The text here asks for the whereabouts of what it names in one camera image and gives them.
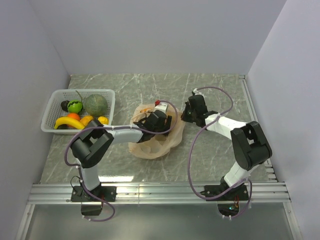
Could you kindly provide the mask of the orange translucent plastic bag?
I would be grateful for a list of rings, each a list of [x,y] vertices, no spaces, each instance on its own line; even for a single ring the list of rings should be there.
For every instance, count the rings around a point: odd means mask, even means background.
[[[130,120],[130,123],[137,122],[144,117],[147,117],[151,112],[154,111],[155,105],[141,104],[139,105]],[[166,155],[172,148],[178,146],[183,138],[183,131],[185,122],[181,120],[182,112],[177,110],[168,104],[166,114],[172,116],[171,127],[173,128],[169,133],[157,134],[150,140],[142,143],[128,143],[129,152],[141,159],[153,160]]]

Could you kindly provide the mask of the orange fruit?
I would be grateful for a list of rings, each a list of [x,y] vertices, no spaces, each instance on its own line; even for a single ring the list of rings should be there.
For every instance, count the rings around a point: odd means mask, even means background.
[[[69,113],[69,114],[67,115],[67,117],[72,118],[72,119],[75,119],[75,120],[77,120],[77,121],[80,121],[80,120],[81,120],[81,117],[80,117],[77,113]]]

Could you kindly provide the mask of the yellow banana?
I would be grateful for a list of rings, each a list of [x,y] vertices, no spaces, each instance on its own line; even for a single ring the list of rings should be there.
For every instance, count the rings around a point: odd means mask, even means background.
[[[54,129],[57,130],[58,127],[61,125],[70,125],[71,127],[76,128],[78,130],[83,130],[85,128],[85,125],[82,124],[79,120],[76,120],[68,116],[59,117],[55,121]]]

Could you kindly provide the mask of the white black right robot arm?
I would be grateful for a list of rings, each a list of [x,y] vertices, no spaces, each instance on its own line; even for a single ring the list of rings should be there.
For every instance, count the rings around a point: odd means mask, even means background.
[[[220,194],[226,200],[233,199],[243,180],[272,156],[270,144],[257,121],[242,122],[209,111],[200,94],[192,95],[185,103],[181,119],[195,123],[202,131],[210,131],[231,140],[235,163],[221,178]]]

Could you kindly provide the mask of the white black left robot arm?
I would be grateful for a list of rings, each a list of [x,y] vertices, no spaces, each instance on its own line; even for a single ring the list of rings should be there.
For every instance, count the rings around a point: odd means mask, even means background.
[[[132,125],[103,126],[98,120],[90,121],[70,145],[72,154],[79,164],[84,197],[89,201],[95,201],[100,197],[98,163],[109,147],[122,143],[144,143],[158,133],[167,134],[172,118],[171,115],[155,110]]]

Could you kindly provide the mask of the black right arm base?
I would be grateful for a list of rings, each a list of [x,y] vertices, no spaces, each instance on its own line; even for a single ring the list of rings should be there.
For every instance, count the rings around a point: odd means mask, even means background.
[[[241,180],[237,186],[231,188],[222,177],[219,185],[205,185],[200,194],[207,202],[218,202],[217,209],[221,217],[232,220],[251,208],[253,183],[250,179],[247,181],[248,186]]]

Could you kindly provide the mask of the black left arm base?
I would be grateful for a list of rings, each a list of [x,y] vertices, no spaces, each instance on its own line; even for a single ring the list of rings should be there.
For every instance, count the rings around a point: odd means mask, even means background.
[[[73,185],[72,180],[70,181],[72,187],[70,201],[72,203],[81,203],[80,211],[85,218],[98,217],[102,213],[106,202],[115,202],[116,186],[102,186],[100,183],[95,189],[89,191],[85,190],[78,176],[74,177],[78,179],[79,185]]]

